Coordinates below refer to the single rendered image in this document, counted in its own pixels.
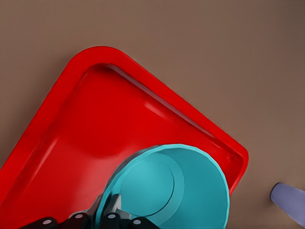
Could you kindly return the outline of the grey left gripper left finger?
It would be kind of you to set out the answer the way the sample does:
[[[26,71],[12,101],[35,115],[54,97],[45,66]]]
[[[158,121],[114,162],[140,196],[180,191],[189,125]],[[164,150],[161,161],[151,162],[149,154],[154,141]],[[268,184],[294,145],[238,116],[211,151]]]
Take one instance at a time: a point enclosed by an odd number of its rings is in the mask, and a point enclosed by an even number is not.
[[[102,194],[98,195],[92,205],[85,210],[71,214],[67,220],[58,224],[58,229],[94,229],[96,212],[100,205]]]

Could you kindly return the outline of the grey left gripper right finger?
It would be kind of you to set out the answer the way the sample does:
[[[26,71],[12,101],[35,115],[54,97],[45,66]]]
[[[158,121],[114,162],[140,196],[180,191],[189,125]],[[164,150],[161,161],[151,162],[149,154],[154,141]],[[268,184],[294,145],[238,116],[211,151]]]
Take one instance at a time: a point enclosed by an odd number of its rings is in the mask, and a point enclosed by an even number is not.
[[[131,214],[121,210],[121,205],[121,195],[113,195],[102,215],[102,229],[128,229]]]

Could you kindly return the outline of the teal bowl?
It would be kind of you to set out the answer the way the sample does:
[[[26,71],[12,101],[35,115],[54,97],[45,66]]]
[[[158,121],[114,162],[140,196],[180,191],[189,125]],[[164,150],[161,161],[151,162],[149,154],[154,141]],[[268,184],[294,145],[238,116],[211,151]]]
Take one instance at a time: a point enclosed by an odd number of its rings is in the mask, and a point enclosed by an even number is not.
[[[116,194],[121,210],[161,229],[225,229],[228,221],[225,175],[210,155],[194,146],[152,146],[126,158],[106,184],[95,226]]]

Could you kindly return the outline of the red plastic tray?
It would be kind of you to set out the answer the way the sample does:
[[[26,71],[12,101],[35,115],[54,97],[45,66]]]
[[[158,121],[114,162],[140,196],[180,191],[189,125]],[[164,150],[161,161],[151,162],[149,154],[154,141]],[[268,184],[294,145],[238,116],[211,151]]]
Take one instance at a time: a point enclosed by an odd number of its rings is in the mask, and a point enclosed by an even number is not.
[[[169,144],[210,155],[229,197],[248,166],[242,145],[125,53],[80,52],[0,169],[0,229],[58,229],[103,195],[126,158]]]

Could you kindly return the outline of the lavender cup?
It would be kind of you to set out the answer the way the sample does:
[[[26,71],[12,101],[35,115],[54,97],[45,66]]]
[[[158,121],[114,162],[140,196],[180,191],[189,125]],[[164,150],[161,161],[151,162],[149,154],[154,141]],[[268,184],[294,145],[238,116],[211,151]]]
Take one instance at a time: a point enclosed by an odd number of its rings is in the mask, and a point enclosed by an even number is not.
[[[295,222],[305,228],[305,191],[277,183],[272,188],[270,199]]]

